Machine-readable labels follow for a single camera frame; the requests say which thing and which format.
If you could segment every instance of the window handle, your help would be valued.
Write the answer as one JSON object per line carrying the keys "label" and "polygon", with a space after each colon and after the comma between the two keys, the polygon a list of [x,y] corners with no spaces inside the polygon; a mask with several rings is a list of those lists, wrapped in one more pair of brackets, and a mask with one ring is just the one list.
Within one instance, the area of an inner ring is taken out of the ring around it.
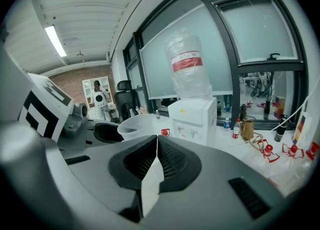
{"label": "window handle", "polygon": [[277,58],[273,57],[274,55],[279,55],[280,56],[280,53],[271,53],[270,57],[268,57],[267,60],[276,60]]}

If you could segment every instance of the white cabinet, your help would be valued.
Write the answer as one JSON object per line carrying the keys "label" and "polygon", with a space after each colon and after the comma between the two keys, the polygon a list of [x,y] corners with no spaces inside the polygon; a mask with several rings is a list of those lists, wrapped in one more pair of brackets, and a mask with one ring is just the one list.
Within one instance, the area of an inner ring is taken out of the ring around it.
{"label": "white cabinet", "polygon": [[91,92],[95,88],[95,86],[94,86],[95,81],[99,81],[100,87],[105,88],[106,92],[108,93],[109,99],[110,99],[110,104],[111,104],[111,109],[115,109],[114,110],[115,113],[113,113],[112,116],[113,116],[113,118],[116,118],[117,117],[117,109],[116,109],[116,105],[114,103],[114,99],[111,95],[108,77],[97,77],[97,78],[82,80],[83,93],[84,93],[84,97],[85,97],[86,106],[88,108],[89,117],[92,119],[95,118],[95,113],[94,113],[95,104],[93,101],[91,101]]}

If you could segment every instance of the fluorescent light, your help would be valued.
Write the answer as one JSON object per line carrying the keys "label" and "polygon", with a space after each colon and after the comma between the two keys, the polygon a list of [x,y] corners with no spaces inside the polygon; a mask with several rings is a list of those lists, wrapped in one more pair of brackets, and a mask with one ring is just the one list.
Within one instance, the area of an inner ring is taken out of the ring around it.
{"label": "fluorescent light", "polygon": [[59,41],[55,27],[52,25],[46,27],[44,30],[46,31],[46,34],[49,36],[50,41],[52,42],[56,51],[59,53],[60,57],[65,57],[67,54],[65,53],[65,50]]}

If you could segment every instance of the office chair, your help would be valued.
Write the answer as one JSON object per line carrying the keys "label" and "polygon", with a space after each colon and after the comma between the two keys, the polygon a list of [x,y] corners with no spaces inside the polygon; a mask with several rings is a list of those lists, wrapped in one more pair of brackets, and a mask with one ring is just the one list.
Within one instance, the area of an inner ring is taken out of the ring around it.
{"label": "office chair", "polygon": [[114,94],[114,99],[119,112],[119,122],[122,123],[131,117],[130,109],[134,115],[139,114],[136,111],[136,90],[132,89],[130,80],[119,81],[116,89],[118,92]]}

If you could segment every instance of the brick wall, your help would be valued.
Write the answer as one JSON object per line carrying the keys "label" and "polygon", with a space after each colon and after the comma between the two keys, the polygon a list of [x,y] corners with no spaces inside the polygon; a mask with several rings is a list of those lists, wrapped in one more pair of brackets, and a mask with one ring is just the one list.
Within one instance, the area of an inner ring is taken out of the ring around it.
{"label": "brick wall", "polygon": [[84,89],[82,85],[83,80],[108,77],[113,101],[115,101],[115,81],[112,69],[109,65],[100,65],[94,67],[80,68],[63,73],[50,76],[59,88],[66,92],[69,96],[74,98],[75,103],[86,103]]}

